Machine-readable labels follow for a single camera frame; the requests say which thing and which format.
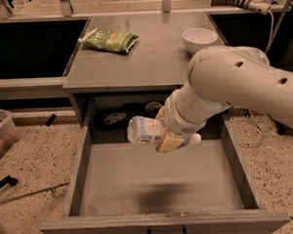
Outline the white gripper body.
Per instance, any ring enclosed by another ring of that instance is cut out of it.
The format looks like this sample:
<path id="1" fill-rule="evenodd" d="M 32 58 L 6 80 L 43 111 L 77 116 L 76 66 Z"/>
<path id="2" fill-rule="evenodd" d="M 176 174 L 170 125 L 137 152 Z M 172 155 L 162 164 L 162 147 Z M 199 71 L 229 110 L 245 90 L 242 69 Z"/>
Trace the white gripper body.
<path id="1" fill-rule="evenodd" d="M 192 135 L 206 124 L 201 100 L 187 90 L 173 91 L 165 101 L 165 127 L 176 135 Z"/>

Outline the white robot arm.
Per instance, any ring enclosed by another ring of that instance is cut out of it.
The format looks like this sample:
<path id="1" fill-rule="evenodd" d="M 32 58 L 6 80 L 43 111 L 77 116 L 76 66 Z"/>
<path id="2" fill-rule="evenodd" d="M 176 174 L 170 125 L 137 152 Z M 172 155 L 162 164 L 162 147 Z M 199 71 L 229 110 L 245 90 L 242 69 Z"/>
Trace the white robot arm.
<path id="1" fill-rule="evenodd" d="M 252 47 L 210 46 L 198 51 L 187 68 L 187 81 L 160 109 L 165 132 L 157 151 L 199 143 L 196 132 L 209 118 L 232 106 L 270 115 L 293 129 L 293 72 L 270 66 Z"/>

